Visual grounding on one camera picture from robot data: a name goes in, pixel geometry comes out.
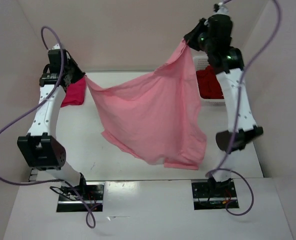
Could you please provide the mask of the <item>light pink t-shirt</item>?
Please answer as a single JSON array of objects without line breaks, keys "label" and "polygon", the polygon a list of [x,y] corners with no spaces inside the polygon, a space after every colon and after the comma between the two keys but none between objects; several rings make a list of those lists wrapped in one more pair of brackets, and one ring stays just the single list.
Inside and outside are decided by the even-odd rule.
[{"label": "light pink t-shirt", "polygon": [[185,41],[153,72],[108,88],[86,84],[109,143],[151,165],[199,169],[207,137],[198,124],[201,98]]}]

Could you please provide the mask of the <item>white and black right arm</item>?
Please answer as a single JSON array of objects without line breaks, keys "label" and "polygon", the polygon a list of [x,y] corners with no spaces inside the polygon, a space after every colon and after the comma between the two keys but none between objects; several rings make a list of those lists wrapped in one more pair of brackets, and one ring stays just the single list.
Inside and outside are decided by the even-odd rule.
[{"label": "white and black right arm", "polygon": [[232,29],[231,18],[219,13],[200,19],[194,29],[184,36],[190,48],[206,53],[226,106],[227,130],[215,136],[221,160],[215,169],[207,173],[207,191],[213,197],[220,196],[231,182],[236,152],[244,150],[246,145],[264,133],[250,109],[242,79],[245,65],[241,51],[231,46]]}]

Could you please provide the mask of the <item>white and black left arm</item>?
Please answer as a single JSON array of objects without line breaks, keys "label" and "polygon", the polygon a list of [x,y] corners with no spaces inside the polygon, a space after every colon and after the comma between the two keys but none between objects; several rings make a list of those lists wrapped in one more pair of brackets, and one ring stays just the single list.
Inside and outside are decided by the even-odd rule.
[{"label": "white and black left arm", "polygon": [[61,191],[77,200],[89,193],[84,175],[67,161],[67,151],[56,138],[56,127],[67,87],[81,80],[81,71],[70,53],[59,46],[48,51],[49,63],[39,79],[41,104],[25,136],[17,139],[17,146],[29,167],[62,180]]}]

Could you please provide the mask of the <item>magenta t-shirt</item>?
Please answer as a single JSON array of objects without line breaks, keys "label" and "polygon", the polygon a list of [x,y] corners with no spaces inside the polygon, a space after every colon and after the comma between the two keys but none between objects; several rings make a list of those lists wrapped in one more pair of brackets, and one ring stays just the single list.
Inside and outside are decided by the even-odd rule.
[{"label": "magenta t-shirt", "polygon": [[66,89],[66,95],[61,103],[61,107],[67,106],[80,106],[85,101],[86,95],[86,80],[85,77],[77,81],[76,83],[70,84]]}]

